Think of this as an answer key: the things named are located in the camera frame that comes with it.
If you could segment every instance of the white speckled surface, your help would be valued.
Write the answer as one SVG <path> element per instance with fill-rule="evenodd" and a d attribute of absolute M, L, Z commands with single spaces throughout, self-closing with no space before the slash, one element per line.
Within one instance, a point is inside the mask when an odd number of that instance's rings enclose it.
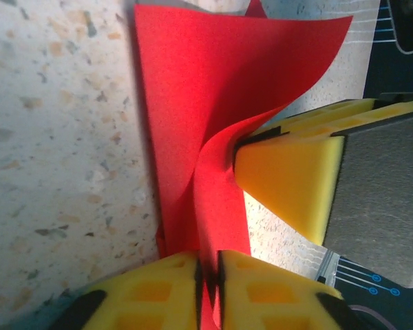
<path fill-rule="evenodd" d="M 192 2 L 237 13 L 248 5 Z M 347 12 L 372 20 L 352 25 L 363 32 L 348 34 L 325 76 L 286 113 L 362 96 L 378 0 L 263 4 L 269 17 Z M 76 290 L 158 257 L 123 8 L 108 0 L 0 0 L 0 324 L 42 329 Z M 246 207 L 254 256 L 315 275 L 321 248 L 249 196 Z"/>

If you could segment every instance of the yellow plastic part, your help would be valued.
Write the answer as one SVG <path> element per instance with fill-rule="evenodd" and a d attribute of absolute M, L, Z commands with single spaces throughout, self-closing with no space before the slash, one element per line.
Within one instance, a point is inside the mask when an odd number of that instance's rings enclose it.
<path fill-rule="evenodd" d="M 340 329 L 315 296 L 341 298 L 336 289 L 239 252 L 223 251 L 222 258 L 223 330 Z"/>
<path fill-rule="evenodd" d="M 180 253 L 95 285 L 107 297 L 83 330 L 196 330 L 197 260 Z"/>
<path fill-rule="evenodd" d="M 247 144 L 235 158 L 237 184 L 309 241 L 322 244 L 343 137 L 280 136 Z"/>
<path fill-rule="evenodd" d="M 372 109 L 374 100 L 332 104 L 280 120 L 287 135 L 241 147 L 235 179 L 246 192 L 309 241 L 326 233 L 343 151 L 332 133 L 413 112 L 413 102 Z"/>

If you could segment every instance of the red paper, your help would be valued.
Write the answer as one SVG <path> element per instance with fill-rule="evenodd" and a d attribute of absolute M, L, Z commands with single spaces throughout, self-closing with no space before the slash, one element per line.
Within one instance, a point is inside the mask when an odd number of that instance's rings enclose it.
<path fill-rule="evenodd" d="M 218 250 L 250 254 L 233 146 L 321 78 L 351 18 L 285 21 L 137 5 L 135 21 L 162 208 L 160 251 L 200 250 L 212 268 Z"/>

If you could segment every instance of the folded red sheet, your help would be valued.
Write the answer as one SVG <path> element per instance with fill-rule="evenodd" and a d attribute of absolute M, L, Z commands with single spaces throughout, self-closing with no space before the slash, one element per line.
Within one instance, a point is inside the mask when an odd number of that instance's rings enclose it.
<path fill-rule="evenodd" d="M 233 146 L 321 78 L 351 21 L 261 18 L 257 2 L 258 17 L 135 7 L 161 256 L 200 250 L 214 267 L 218 250 L 250 254 Z"/>

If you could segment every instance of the blue circle marking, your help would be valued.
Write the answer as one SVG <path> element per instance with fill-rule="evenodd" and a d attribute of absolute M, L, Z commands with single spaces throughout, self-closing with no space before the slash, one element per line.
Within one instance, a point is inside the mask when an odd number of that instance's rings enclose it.
<path fill-rule="evenodd" d="M 375 282 L 381 282 L 382 278 L 378 274 L 373 274 L 372 280 L 374 280 Z"/>
<path fill-rule="evenodd" d="M 378 289 L 376 287 L 369 287 L 370 294 L 377 295 Z"/>
<path fill-rule="evenodd" d="M 395 289 L 395 288 L 392 288 L 392 289 L 390 289 L 390 293 L 393 295 L 393 296 L 399 296 L 399 295 L 401 295 L 401 292 L 398 290 L 398 289 Z"/>

